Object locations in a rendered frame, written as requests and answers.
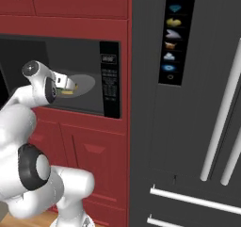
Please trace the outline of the grey microwave turntable plate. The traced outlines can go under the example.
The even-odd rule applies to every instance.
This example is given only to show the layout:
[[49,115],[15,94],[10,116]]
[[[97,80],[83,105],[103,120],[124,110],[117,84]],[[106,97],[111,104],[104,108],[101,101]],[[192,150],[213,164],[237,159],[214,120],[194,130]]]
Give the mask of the grey microwave turntable plate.
[[86,74],[74,74],[70,79],[77,85],[76,93],[72,96],[61,96],[62,98],[74,98],[86,94],[95,86],[95,79]]

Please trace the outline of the dark grey fridge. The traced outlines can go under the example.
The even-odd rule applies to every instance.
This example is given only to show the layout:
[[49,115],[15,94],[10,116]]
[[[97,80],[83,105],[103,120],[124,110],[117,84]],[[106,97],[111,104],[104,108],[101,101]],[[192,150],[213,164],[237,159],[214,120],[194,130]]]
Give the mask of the dark grey fridge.
[[150,193],[158,188],[241,207],[241,74],[208,179],[200,179],[241,39],[241,0],[132,0],[130,227],[241,227],[241,215]]

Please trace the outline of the yellow green sponge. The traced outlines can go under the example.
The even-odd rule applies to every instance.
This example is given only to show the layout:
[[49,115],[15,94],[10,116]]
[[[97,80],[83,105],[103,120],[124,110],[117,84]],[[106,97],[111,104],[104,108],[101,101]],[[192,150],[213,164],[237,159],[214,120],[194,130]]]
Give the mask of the yellow green sponge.
[[61,96],[72,96],[76,93],[76,90],[61,90],[60,95]]

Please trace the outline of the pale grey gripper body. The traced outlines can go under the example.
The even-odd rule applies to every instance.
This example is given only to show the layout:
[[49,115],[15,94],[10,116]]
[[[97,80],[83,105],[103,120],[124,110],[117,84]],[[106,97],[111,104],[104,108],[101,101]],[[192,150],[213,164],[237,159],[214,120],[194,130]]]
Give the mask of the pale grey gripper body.
[[66,91],[75,91],[76,84],[66,74],[54,72],[56,77],[56,87]]

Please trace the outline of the black built-in microwave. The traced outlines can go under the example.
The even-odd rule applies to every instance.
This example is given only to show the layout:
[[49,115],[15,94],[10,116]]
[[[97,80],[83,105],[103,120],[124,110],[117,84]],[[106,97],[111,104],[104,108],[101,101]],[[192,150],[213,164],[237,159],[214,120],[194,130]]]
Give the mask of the black built-in microwave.
[[121,116],[120,46],[117,41],[0,34],[0,83],[7,96],[27,85],[22,67],[30,60],[68,75],[78,87],[85,85],[80,76],[86,74],[95,80],[89,92],[60,94],[51,107],[117,119]]

